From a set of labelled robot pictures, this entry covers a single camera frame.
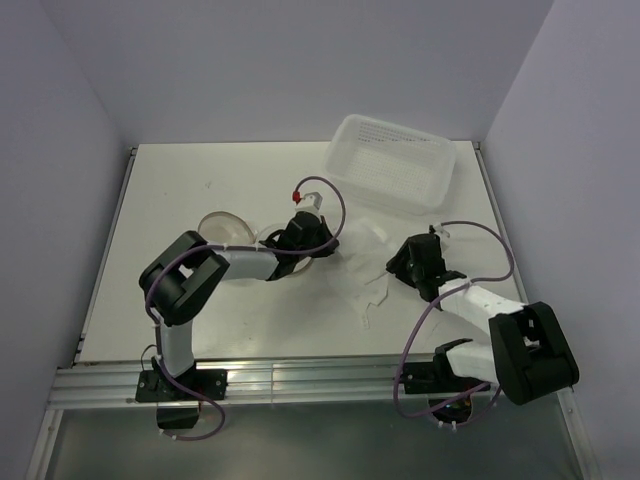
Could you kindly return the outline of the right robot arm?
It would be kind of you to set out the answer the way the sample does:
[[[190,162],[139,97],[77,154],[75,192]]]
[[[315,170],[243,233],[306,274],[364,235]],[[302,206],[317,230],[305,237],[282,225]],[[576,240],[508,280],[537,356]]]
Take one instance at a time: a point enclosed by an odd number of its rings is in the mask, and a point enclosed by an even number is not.
[[[386,270],[416,289],[430,310],[457,316],[482,330],[487,343],[470,338],[436,348],[428,362],[400,368],[407,394],[463,392],[496,385],[524,405],[578,383],[580,371],[553,309],[501,297],[447,268],[436,233],[405,240]]]

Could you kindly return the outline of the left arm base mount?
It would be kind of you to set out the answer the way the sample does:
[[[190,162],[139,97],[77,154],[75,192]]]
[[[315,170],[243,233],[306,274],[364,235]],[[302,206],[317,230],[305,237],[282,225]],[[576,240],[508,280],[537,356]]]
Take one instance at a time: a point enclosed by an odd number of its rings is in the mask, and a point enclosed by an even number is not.
[[[138,378],[134,401],[137,404],[156,405],[156,424],[166,434],[177,439],[188,439],[187,430],[193,429],[204,405],[213,406],[225,398],[227,371],[192,367],[177,379],[170,381],[155,365],[143,370]]]

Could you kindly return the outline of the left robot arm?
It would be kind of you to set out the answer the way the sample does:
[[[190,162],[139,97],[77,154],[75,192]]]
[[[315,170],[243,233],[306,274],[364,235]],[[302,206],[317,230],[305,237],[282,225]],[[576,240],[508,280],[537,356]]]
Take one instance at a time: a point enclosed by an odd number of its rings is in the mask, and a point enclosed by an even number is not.
[[[138,403],[221,400],[223,370],[196,367],[193,320],[223,281],[276,281],[306,258],[325,258],[339,246],[319,214],[298,212],[287,226],[252,246],[208,243],[199,233],[178,237],[141,274],[145,310],[154,323],[156,355],[140,374]]]

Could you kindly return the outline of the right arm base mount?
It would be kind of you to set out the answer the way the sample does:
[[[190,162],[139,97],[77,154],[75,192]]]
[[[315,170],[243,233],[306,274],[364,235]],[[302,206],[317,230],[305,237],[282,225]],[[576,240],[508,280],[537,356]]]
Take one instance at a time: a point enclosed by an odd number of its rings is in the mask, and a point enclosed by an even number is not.
[[[400,385],[405,395],[457,394],[468,390],[476,381],[446,373],[435,362],[409,362],[403,366]],[[470,419],[473,406],[470,397],[436,410],[434,418],[443,423],[461,423]]]

